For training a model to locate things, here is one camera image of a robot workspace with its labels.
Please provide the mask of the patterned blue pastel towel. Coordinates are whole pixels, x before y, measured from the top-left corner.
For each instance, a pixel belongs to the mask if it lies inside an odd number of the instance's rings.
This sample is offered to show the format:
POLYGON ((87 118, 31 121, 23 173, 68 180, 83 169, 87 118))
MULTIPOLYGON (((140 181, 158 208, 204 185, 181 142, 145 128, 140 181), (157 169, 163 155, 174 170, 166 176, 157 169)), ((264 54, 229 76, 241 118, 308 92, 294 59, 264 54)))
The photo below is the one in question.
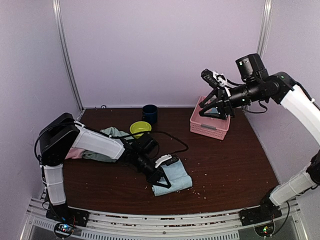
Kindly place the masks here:
POLYGON ((217 118, 219 119, 220 118, 220 112, 218 111, 219 109, 217 107, 213 107, 213 108, 210 108, 208 109, 206 112, 205 112, 205 115, 207 117, 210 117, 210 118, 217 118))

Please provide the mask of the light blue towel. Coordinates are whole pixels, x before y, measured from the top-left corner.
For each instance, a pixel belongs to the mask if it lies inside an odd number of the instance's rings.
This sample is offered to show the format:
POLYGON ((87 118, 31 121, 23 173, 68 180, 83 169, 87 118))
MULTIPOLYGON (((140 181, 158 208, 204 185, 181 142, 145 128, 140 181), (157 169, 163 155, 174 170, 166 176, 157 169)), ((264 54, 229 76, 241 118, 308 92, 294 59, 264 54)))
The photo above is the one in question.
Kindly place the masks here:
POLYGON ((179 192, 193 186, 193 180, 191 176, 187 173, 181 160, 167 165, 162 165, 162 169, 166 174, 171 187, 166 188, 162 186, 152 186, 152 191, 155 197, 163 196, 173 192, 179 192))

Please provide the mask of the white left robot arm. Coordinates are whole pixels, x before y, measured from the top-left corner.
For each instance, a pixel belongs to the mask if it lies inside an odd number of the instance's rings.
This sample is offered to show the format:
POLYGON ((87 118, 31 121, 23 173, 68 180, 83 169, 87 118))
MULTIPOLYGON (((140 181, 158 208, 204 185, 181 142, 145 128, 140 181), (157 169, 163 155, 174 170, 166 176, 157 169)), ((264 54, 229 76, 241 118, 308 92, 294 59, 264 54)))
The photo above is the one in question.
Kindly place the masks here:
POLYGON ((170 159, 167 154, 152 160, 149 153, 157 142, 149 131, 113 136, 76 121, 65 112, 42 129, 35 142, 34 153, 42 169, 51 211, 61 222, 72 218, 64 190, 64 161, 76 156, 78 150, 91 151, 112 160, 125 160, 142 172, 148 183, 169 189, 172 185, 161 164, 170 159))

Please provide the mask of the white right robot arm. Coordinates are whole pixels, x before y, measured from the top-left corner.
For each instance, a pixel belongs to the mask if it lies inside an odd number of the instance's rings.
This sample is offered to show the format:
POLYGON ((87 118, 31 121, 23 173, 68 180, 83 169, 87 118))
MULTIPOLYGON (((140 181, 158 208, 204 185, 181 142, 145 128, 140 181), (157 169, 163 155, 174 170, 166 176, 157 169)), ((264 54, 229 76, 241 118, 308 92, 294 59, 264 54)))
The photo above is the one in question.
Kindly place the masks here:
MULTIPOLYGON (((270 101, 281 106, 303 127, 315 143, 320 142, 320 107, 315 99, 288 73, 270 74, 258 53, 235 61, 242 84, 230 81, 224 74, 204 69, 200 76, 211 92, 199 103, 201 117, 226 120, 235 117, 237 108, 259 103, 266 108, 270 101)), ((271 188, 256 207, 238 214, 243 225, 271 221, 282 216, 281 205, 314 190, 320 185, 320 154, 317 152, 297 173, 271 188)))

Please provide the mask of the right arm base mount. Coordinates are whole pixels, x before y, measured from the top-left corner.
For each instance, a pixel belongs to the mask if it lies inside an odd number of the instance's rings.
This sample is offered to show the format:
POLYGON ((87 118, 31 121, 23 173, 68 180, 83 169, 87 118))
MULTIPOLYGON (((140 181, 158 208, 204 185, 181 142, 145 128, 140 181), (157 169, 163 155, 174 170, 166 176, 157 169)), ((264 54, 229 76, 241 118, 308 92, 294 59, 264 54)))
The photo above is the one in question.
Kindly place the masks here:
POLYGON ((270 210, 262 206, 244 208, 238 214, 242 226, 253 226, 255 233, 262 238, 271 237, 276 232, 275 219, 282 216, 279 207, 270 210))

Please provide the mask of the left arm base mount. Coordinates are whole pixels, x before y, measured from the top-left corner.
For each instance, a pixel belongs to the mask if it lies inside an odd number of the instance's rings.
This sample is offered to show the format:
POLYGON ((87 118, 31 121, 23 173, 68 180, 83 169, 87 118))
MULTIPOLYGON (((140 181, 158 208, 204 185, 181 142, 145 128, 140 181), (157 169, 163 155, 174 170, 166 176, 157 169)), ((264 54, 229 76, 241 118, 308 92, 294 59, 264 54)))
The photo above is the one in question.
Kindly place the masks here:
POLYGON ((86 227, 90 213, 85 210, 70 208, 70 217, 59 217, 53 209, 46 211, 46 218, 55 220, 53 233, 60 239, 69 238, 79 227, 86 227))

